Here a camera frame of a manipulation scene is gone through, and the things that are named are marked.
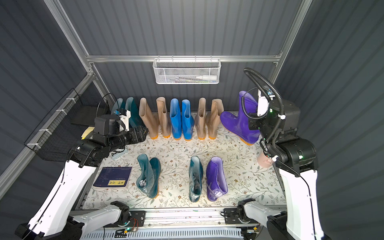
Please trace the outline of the dark green boot back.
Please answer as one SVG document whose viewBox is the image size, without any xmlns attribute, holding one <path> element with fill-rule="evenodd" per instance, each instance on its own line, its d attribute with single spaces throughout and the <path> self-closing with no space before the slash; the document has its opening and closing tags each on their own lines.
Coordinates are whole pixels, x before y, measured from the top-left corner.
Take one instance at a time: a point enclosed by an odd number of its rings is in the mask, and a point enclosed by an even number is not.
<svg viewBox="0 0 384 240">
<path fill-rule="evenodd" d="M 139 116 L 139 109 L 133 97 L 129 97 L 126 99 L 125 110 L 127 112 L 129 111 L 131 114 L 129 118 L 129 124 L 132 128 L 136 128 L 138 126 L 145 126 L 141 117 Z"/>
</svg>

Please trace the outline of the beige rain boot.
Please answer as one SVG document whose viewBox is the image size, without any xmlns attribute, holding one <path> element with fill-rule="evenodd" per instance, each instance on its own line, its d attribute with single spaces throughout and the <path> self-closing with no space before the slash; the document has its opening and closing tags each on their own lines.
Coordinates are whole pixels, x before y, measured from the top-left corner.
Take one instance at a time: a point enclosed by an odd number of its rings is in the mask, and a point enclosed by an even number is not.
<svg viewBox="0 0 384 240">
<path fill-rule="evenodd" d="M 153 140 L 157 139 L 159 135 L 160 122 L 150 109 L 146 98 L 140 99 L 139 116 L 141 117 L 145 126 L 148 128 L 150 138 Z"/>
<path fill-rule="evenodd" d="M 165 97 L 158 97 L 156 99 L 158 117 L 164 138 L 169 138 L 172 133 L 171 120 L 166 106 Z"/>
<path fill-rule="evenodd" d="M 195 117 L 195 127 L 197 131 L 197 136 L 199 140 L 204 140 L 206 138 L 206 99 L 199 99 L 199 106 L 197 115 Z"/>
<path fill-rule="evenodd" d="M 215 139 L 218 134 L 218 127 L 221 123 L 220 116 L 224 112 L 224 105 L 221 99 L 213 99 L 211 111 L 207 115 L 208 135 L 210 139 Z"/>
</svg>

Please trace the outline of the purple front boot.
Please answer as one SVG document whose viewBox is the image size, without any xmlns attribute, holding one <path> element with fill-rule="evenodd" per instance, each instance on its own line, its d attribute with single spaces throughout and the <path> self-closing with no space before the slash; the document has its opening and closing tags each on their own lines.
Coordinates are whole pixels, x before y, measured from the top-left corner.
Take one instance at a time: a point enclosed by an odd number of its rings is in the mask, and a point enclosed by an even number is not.
<svg viewBox="0 0 384 240">
<path fill-rule="evenodd" d="M 219 197 L 228 193 L 228 185 L 224 173 L 223 160 L 219 157 L 212 157 L 206 170 L 207 197 L 215 202 Z"/>
<path fill-rule="evenodd" d="M 255 114 L 258 110 L 258 103 L 255 98 L 246 91 L 239 92 L 239 111 L 235 116 L 230 112 L 222 112 L 220 115 L 223 126 L 230 132 L 237 135 L 247 145 L 255 144 L 260 136 L 260 131 L 250 130 L 248 124 L 248 117 L 244 114 L 242 108 L 242 97 L 245 98 L 245 108 L 248 113 Z"/>
</svg>

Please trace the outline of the dark green front boot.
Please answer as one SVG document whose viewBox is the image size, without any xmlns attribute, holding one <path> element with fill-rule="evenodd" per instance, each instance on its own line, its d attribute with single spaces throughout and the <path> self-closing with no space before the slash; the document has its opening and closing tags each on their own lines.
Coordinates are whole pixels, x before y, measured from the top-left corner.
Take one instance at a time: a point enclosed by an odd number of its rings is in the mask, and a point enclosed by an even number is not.
<svg viewBox="0 0 384 240">
<path fill-rule="evenodd" d="M 159 192 L 159 177 L 161 173 L 161 163 L 159 159 L 152 158 L 149 160 L 146 154 L 137 157 L 141 168 L 141 175 L 136 181 L 139 190 L 147 195 L 148 198 L 154 199 Z"/>
<path fill-rule="evenodd" d="M 196 203 L 202 194 L 203 165 L 197 156 L 191 157 L 189 167 L 189 198 Z"/>
</svg>

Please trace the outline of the blue rain boot front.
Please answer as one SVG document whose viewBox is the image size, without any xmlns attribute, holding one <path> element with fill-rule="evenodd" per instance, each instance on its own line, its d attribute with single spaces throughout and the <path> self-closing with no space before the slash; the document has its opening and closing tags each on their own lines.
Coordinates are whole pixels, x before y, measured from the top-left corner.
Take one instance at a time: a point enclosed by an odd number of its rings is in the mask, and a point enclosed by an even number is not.
<svg viewBox="0 0 384 240">
<path fill-rule="evenodd" d="M 182 137 L 182 117 L 179 100 L 176 98 L 171 100 L 170 118 L 173 137 L 175 140 L 180 140 Z"/>
</svg>

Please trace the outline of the blue rain boot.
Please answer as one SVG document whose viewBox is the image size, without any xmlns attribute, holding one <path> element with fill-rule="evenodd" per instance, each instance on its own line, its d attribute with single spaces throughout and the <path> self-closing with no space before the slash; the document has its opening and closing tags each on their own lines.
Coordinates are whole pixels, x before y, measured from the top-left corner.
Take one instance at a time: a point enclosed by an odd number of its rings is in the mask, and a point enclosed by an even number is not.
<svg viewBox="0 0 384 240">
<path fill-rule="evenodd" d="M 189 100 L 182 100 L 182 130 L 184 139 L 190 141 L 193 137 L 194 118 L 191 112 L 191 103 Z"/>
<path fill-rule="evenodd" d="M 170 118 L 173 137 L 175 140 L 180 140 L 182 137 L 182 117 L 179 100 L 176 98 L 171 100 Z"/>
</svg>

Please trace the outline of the blue rain boot back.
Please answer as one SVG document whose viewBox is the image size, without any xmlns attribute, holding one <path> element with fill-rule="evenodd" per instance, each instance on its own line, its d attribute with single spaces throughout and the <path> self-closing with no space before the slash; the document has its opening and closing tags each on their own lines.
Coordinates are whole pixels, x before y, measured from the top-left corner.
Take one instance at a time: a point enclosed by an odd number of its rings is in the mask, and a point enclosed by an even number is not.
<svg viewBox="0 0 384 240">
<path fill-rule="evenodd" d="M 191 112 L 191 103 L 189 100 L 182 100 L 182 130 L 184 139 L 190 141 L 193 137 L 194 118 Z"/>
</svg>

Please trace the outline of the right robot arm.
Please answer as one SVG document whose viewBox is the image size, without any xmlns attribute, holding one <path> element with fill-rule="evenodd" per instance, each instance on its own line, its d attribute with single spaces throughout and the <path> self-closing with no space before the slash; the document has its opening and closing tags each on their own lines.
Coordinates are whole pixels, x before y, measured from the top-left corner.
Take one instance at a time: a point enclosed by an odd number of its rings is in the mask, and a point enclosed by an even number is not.
<svg viewBox="0 0 384 240">
<path fill-rule="evenodd" d="M 238 214 L 241 221 L 255 220 L 266 227 L 274 240 L 328 240 L 318 211 L 317 153 L 310 141 L 297 135 L 300 112 L 292 102 L 273 99 L 264 117 L 249 120 L 249 127 L 261 132 L 260 159 L 279 169 L 287 210 L 279 212 L 246 199 L 239 202 Z"/>
</svg>

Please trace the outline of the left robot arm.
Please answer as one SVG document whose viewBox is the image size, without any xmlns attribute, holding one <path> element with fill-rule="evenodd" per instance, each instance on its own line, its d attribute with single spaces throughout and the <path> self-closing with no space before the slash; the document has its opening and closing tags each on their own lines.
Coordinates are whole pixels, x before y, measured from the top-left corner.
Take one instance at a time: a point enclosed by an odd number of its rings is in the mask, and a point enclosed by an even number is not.
<svg viewBox="0 0 384 240">
<path fill-rule="evenodd" d="M 77 141 L 45 202 L 28 223 L 16 228 L 16 236 L 23 240 L 79 240 L 109 224 L 126 226 L 131 219 L 130 208 L 119 201 L 83 217 L 71 217 L 70 211 L 90 176 L 110 152 L 144 142 L 148 132 L 146 127 L 138 126 L 115 135 L 91 132 Z"/>
</svg>

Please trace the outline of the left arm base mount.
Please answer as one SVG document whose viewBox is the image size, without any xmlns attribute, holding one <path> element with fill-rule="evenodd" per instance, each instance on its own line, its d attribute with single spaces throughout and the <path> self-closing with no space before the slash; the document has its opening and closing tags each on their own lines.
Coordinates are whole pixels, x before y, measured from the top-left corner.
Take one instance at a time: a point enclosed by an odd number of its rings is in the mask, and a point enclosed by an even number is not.
<svg viewBox="0 0 384 240">
<path fill-rule="evenodd" d="M 125 211 L 123 212 L 123 216 L 119 217 L 116 223 L 108 224 L 106 227 L 142 227 L 146 219 L 146 213 L 146 211 Z"/>
</svg>

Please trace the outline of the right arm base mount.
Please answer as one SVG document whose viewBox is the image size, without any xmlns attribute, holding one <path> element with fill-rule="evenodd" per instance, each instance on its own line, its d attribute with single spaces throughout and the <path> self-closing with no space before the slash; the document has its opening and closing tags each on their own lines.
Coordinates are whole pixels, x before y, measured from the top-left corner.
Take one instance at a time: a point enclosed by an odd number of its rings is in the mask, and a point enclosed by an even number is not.
<svg viewBox="0 0 384 240">
<path fill-rule="evenodd" d="M 244 211 L 239 210 L 238 208 L 224 208 L 220 214 L 224 217 L 227 225 L 259 224 L 256 220 L 246 217 Z"/>
</svg>

